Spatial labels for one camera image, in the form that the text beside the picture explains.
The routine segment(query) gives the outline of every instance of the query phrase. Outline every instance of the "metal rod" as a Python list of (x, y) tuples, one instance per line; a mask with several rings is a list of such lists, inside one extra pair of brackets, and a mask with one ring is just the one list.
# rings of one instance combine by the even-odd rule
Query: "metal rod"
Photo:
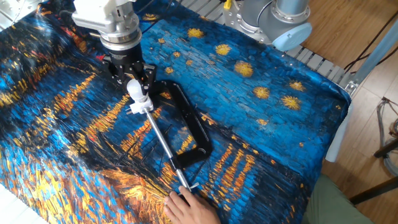
[[(147, 108), (144, 108), (144, 112), (147, 115), (147, 118), (150, 122), (150, 125), (152, 125), (153, 129), (155, 130), (155, 133), (157, 135), (157, 137), (159, 138), (159, 141), (161, 143), (161, 145), (164, 148), (164, 151), (167, 154), (167, 157), (169, 157), (169, 159), (173, 158), (173, 152), (171, 151), (171, 149), (169, 148), (169, 145), (167, 144), (166, 140), (163, 137), (162, 132), (160, 132), (159, 127), (157, 126), (154, 117), (152, 117), (151, 113), (148, 111)], [(191, 191), (191, 188), (189, 187), (188, 181), (186, 180), (183, 172), (181, 169), (176, 169), (175, 172), (177, 173), (177, 177), (180, 180), (180, 183), (186, 187), (189, 191)]]
[(385, 56), (385, 54), (398, 41), (398, 20), (392, 25), (388, 33), (383, 37), (377, 47), (370, 54), (368, 59), (362, 64), (361, 68), (355, 73), (351, 80), (353, 83), (359, 85), (371, 73), (377, 63)]
[(93, 32), (90, 32), (90, 35), (91, 35), (92, 37), (101, 38), (101, 35), (100, 35), (100, 34), (96, 34), (96, 33), (93, 33)]

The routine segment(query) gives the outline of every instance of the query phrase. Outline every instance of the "fingers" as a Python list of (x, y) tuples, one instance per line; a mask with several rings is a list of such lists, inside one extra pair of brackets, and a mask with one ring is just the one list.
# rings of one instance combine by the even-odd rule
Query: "fingers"
[(175, 192), (171, 192), (169, 197), (166, 197), (165, 203), (168, 206), (169, 210), (173, 212), (173, 214), (177, 217), (181, 217), (183, 215), (181, 209), (175, 204), (172, 196), (177, 195)]
[(206, 205), (208, 204), (207, 201), (204, 198), (201, 198), (199, 195), (194, 195), (195, 198), (197, 198), (197, 200), (202, 204), (202, 205)]
[(180, 224), (180, 220), (175, 216), (173, 211), (169, 208), (168, 205), (164, 207), (164, 212), (166, 213), (167, 217), (172, 221), (174, 224)]
[(187, 205), (187, 203), (185, 203), (180, 196), (177, 195), (177, 193), (175, 192), (171, 192), (170, 193), (170, 198), (173, 200), (173, 203), (175, 204), (175, 206), (182, 212), (185, 213), (187, 212), (190, 207), (189, 205)]
[(178, 189), (180, 190), (181, 194), (184, 195), (185, 199), (190, 205), (195, 205), (198, 203), (197, 198), (193, 196), (193, 194), (188, 189), (183, 186), (180, 186)]

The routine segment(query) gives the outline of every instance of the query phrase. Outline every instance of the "black cable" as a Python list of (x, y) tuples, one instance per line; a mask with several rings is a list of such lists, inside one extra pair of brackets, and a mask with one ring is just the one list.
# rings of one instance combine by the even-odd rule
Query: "black cable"
[(64, 14), (64, 13), (67, 13), (67, 14), (69, 14), (69, 15), (72, 15), (72, 14), (73, 14), (73, 12), (71, 12), (71, 11), (68, 11), (68, 10), (61, 10), (61, 11), (58, 13), (58, 15), (61, 16), (61, 15)]
[(397, 52), (398, 47), (396, 47), (391, 53), (389, 53), (387, 56), (385, 56), (379, 63), (377, 63), (376, 66), (380, 65), (384, 61), (386, 61), (389, 57), (391, 57), (395, 52)]
[[(171, 14), (176, 10), (176, 8), (178, 8), (181, 5), (182, 1), (183, 0), (180, 0), (178, 2), (177, 6), (174, 8), (174, 10), (171, 12)], [(161, 21), (162, 19), (164, 19), (166, 17), (166, 13), (170, 9), (170, 6), (171, 6), (172, 2), (173, 2), (173, 0), (170, 0), (169, 5), (166, 8), (166, 11), (156, 21), (154, 21), (154, 23), (152, 23), (146, 30), (142, 31), (142, 34), (145, 34), (148, 30), (150, 30), (150, 28), (152, 28), (154, 25), (156, 25), (156, 23), (158, 23), (159, 21)]]
[(377, 33), (377, 35), (373, 38), (373, 40), (368, 44), (368, 46), (366, 46), (366, 48), (362, 51), (362, 53), (358, 56), (357, 59), (355, 59), (354, 61), (350, 62), (345, 68), (344, 70), (346, 70), (345, 72), (348, 72), (352, 69), (352, 67), (354, 66), (354, 64), (362, 59), (365, 59), (367, 56), (364, 56), (362, 59), (362, 55), (365, 54), (365, 52), (370, 48), (370, 46), (372, 46), (372, 44), (376, 41), (376, 39), (380, 36), (380, 34), (384, 31), (384, 29), (388, 26), (388, 24), (390, 24), (390, 22), (392, 20), (394, 20), (394, 18), (398, 15), (398, 11), (396, 13), (394, 13), (394, 15), (391, 16), (391, 18), (386, 22), (386, 24), (381, 28), (381, 30)]
[(139, 14), (140, 12), (142, 12), (144, 9), (146, 9), (149, 5), (151, 5), (155, 0), (150, 0), (144, 7), (142, 7), (140, 10), (138, 10), (138, 12), (136, 12), (136, 14)]

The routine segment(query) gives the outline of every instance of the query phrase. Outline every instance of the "wooden floor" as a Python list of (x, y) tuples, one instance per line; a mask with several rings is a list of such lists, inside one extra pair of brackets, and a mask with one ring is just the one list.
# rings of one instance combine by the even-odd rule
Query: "wooden floor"
[[(398, 10), (398, 1), (310, 0), (310, 7), (313, 34), (304, 46), (345, 67)], [(376, 106), (383, 96), (398, 103), (398, 53), (376, 67), (356, 92), (353, 115), (338, 160), (336, 163), (325, 161), (323, 165), (322, 172), (348, 197), (392, 178), (382, 159), (373, 157), (379, 148)], [(396, 118), (392, 110), (387, 110), (385, 126)], [(398, 164), (398, 155), (394, 155), (393, 160)], [(377, 224), (398, 223), (398, 189), (361, 203), (357, 208)]]

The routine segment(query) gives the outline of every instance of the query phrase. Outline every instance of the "table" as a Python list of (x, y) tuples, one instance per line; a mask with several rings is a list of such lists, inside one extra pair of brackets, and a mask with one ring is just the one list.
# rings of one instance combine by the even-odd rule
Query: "table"
[[(101, 44), (58, 15), (71, 6), (50, 1), (0, 33), (0, 183), (49, 223), (167, 223), (175, 174), (146, 117), (127, 115), (132, 101), (103, 76)], [(157, 78), (178, 82), (205, 123), (213, 152), (184, 173), (223, 223), (300, 223), (348, 94), (182, 7), (141, 45)], [(171, 148), (191, 149), (173, 102), (154, 102)]]

